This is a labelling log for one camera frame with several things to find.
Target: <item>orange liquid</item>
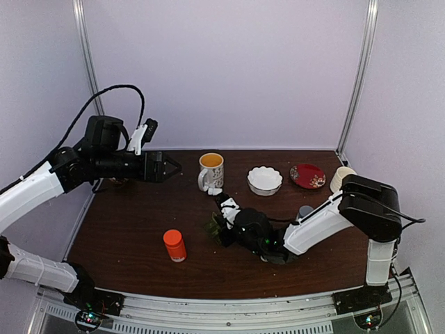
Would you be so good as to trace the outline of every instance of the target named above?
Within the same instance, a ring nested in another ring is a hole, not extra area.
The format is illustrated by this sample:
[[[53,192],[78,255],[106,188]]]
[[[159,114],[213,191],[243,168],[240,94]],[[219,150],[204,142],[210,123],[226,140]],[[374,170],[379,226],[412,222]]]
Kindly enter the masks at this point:
[[[205,167],[213,168],[221,165],[223,158],[217,154],[208,154],[201,158],[201,164]]]

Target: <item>mug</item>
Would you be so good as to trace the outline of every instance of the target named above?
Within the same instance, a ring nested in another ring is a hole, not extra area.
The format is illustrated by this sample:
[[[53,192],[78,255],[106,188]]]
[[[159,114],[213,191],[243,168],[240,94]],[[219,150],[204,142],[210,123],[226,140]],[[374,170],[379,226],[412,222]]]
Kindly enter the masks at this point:
[[[224,185],[224,158],[218,153],[207,153],[200,157],[200,174],[197,185],[200,191],[222,188]]]
[[[355,170],[349,167],[342,166],[337,168],[330,184],[330,188],[333,193],[336,193],[338,190],[340,190],[343,179],[349,174],[356,175],[357,173],[355,172]]]

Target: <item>white wall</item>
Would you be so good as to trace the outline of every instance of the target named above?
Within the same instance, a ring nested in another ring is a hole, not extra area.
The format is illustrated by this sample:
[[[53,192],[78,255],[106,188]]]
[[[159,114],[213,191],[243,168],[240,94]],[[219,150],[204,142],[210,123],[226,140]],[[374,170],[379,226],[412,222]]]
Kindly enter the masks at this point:
[[[0,4],[0,188],[16,180],[59,142],[89,98],[72,2]],[[81,138],[86,117],[68,143]],[[4,235],[27,251],[62,260],[74,222],[90,193],[83,186],[52,200]],[[0,281],[0,332],[23,333],[36,288]]]
[[[84,1],[99,87],[133,83],[153,148],[335,148],[366,0]],[[104,97],[136,124],[133,93]]]
[[[394,185],[401,209],[426,217],[403,233],[435,333],[445,314],[445,2],[380,1],[371,62],[346,155]]]

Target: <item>green object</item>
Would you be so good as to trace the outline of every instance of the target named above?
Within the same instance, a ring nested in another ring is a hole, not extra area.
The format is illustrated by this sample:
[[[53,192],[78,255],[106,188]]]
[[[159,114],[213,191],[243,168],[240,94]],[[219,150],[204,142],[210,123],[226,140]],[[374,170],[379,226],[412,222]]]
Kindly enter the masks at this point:
[[[204,224],[204,230],[219,246],[222,246],[219,234],[221,232],[221,227],[216,221],[218,215],[215,212],[211,213],[210,220]]]

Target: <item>mug handle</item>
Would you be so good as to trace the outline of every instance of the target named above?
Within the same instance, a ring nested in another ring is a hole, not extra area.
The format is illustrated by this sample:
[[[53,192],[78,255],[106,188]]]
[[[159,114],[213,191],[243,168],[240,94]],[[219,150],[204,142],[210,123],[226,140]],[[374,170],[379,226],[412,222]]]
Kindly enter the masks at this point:
[[[207,191],[205,189],[204,179],[208,172],[209,170],[204,168],[203,170],[201,170],[201,173],[197,176],[197,186],[200,188],[200,191]]]

